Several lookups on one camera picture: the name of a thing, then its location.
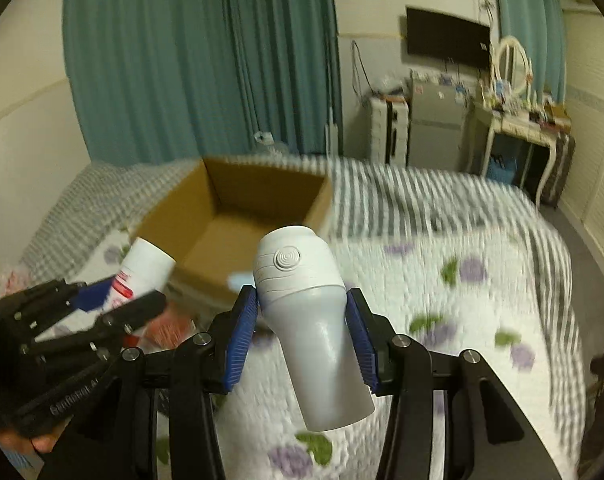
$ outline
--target cardboard box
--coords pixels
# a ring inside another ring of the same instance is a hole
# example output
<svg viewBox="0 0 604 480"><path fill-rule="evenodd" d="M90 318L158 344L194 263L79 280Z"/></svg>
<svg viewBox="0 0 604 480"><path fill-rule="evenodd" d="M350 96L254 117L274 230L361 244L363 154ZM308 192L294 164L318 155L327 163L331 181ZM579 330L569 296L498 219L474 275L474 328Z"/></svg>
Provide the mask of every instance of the cardboard box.
<svg viewBox="0 0 604 480"><path fill-rule="evenodd" d="M175 259L171 292L216 314L233 306L237 291L228 288L228 277L252 272L265 234L305 225L325 235L332 199L323 175L205 158L143 219L136 236Z"/></svg>

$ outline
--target green leaf pattern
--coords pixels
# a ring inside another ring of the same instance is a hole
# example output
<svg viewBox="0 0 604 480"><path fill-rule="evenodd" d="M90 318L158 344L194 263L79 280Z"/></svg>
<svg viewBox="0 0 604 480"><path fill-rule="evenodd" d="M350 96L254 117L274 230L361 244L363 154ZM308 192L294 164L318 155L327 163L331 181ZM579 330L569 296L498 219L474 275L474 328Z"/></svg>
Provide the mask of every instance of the green leaf pattern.
<svg viewBox="0 0 604 480"><path fill-rule="evenodd" d="M440 271L440 276L442 277L442 280L444 280L444 283L446 283L448 286L456 286L458 277L458 259L456 257L451 258L444 264L442 270Z"/></svg>
<svg viewBox="0 0 604 480"><path fill-rule="evenodd" d="M498 330L495 333L495 346L498 348L511 346L519 343L520 341L522 341L522 336L511 330Z"/></svg>
<svg viewBox="0 0 604 480"><path fill-rule="evenodd" d="M409 325L409 334L413 335L420 330L430 330L433 325L441 322L443 319L441 314L431 316L429 314L415 316Z"/></svg>
<svg viewBox="0 0 604 480"><path fill-rule="evenodd" d="M306 444L306 452L313 456L317 465L327 466L333 455L333 444L322 433L300 431L296 439Z"/></svg>

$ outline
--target gray floor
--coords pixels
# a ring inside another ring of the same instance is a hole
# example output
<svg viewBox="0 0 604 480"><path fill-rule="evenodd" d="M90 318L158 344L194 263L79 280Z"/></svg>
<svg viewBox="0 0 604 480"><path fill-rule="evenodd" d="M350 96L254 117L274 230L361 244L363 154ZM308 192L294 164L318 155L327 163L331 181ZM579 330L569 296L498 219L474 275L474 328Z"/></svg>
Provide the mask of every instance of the gray floor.
<svg viewBox="0 0 604 480"><path fill-rule="evenodd" d="M564 239L571 253L573 299L582 347L587 385L594 380L589 371L591 358L604 350L604 276L580 235L559 209L541 207L542 216Z"/></svg>

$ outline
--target wall-mounted tv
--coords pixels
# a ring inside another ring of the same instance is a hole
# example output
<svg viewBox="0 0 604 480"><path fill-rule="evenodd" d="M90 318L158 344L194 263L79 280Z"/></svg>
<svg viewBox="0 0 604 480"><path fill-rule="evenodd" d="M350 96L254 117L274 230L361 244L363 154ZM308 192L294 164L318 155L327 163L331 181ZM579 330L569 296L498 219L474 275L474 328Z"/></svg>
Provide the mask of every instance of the wall-mounted tv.
<svg viewBox="0 0 604 480"><path fill-rule="evenodd" d="M414 56L427 56L488 70L490 29L431 10L406 7L406 49Z"/></svg>

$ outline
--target human hand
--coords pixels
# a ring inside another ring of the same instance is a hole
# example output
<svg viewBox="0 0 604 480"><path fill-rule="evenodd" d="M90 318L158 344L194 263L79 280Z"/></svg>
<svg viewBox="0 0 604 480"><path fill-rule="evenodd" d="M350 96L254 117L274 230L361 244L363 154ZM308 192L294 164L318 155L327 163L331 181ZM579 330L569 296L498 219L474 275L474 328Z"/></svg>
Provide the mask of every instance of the human hand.
<svg viewBox="0 0 604 480"><path fill-rule="evenodd" d="M0 430L0 446L23 455L34 454L36 451L38 453L50 453L67 423L66 420L55 427L51 433L31 439L23 437L13 430Z"/></svg>

